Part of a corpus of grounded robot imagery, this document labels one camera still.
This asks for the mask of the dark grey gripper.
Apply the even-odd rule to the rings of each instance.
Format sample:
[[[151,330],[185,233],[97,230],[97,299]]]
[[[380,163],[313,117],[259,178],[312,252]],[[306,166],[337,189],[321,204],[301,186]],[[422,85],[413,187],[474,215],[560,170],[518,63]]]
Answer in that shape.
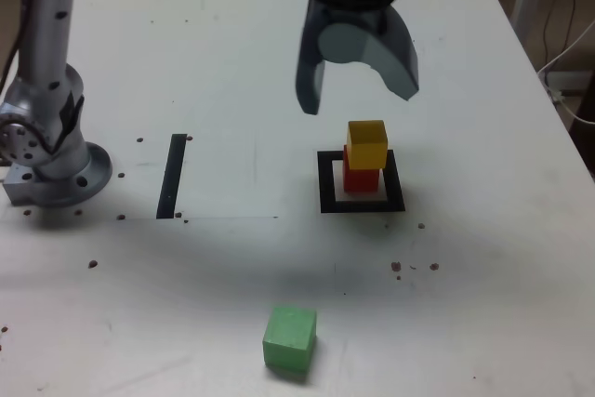
[[[369,66],[404,100],[419,90],[413,39],[393,7],[350,11],[309,0],[296,76],[297,100],[305,114],[319,112],[325,60]]]

